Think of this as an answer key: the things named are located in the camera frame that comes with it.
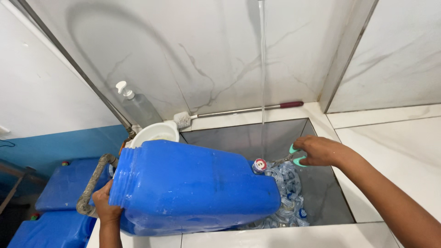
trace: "soap dispenser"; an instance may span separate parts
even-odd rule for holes
[[[123,107],[129,115],[145,128],[151,124],[162,122],[161,116],[153,107],[152,103],[143,94],[135,94],[133,91],[126,89],[127,82],[121,81],[116,84],[118,93],[123,93]]]

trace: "hand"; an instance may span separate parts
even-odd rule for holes
[[[354,150],[339,142],[313,135],[298,138],[293,147],[308,154],[299,161],[302,165],[332,165],[339,168],[345,161],[360,157]]]
[[[100,218],[101,225],[110,222],[119,222],[121,218],[121,213],[123,210],[119,206],[110,206],[109,202],[109,192],[112,187],[113,179],[110,180],[104,187],[96,191],[92,195],[93,203]]]

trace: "white pump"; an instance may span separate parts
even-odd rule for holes
[[[121,92],[124,92],[123,95],[125,97],[127,97],[127,99],[130,100],[133,97],[135,97],[135,93],[133,93],[133,91],[131,91],[131,90],[125,89],[126,86],[127,86],[127,82],[126,81],[121,81],[121,82],[116,84],[116,88],[118,89],[118,94],[121,94]]]

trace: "threaded bottle neck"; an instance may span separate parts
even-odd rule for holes
[[[109,205],[120,206],[126,208],[128,206],[128,199],[131,196],[131,184],[133,180],[133,171],[135,169],[135,152],[139,148],[123,148],[120,155],[120,160],[113,177],[112,188],[109,193]]]

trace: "scissors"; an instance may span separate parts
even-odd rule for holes
[[[288,156],[286,156],[286,157],[284,157],[284,158],[281,158],[281,159],[278,159],[278,160],[274,161],[274,165],[271,166],[271,168],[276,167],[276,166],[280,165],[281,163],[283,163],[283,162],[285,162],[285,161],[290,161],[290,160],[292,160],[292,163],[294,163],[295,165],[298,165],[298,166],[300,166],[300,167],[308,167],[307,165],[301,165],[301,164],[300,164],[300,160],[306,158],[306,156],[302,156],[302,157],[300,157],[300,158],[293,159],[293,157],[294,157],[294,153],[296,153],[296,152],[298,152],[298,151],[301,151],[302,149],[294,149],[294,148],[292,147],[292,145],[293,145],[293,144],[291,144],[291,147],[289,148],[289,154],[288,154]]]

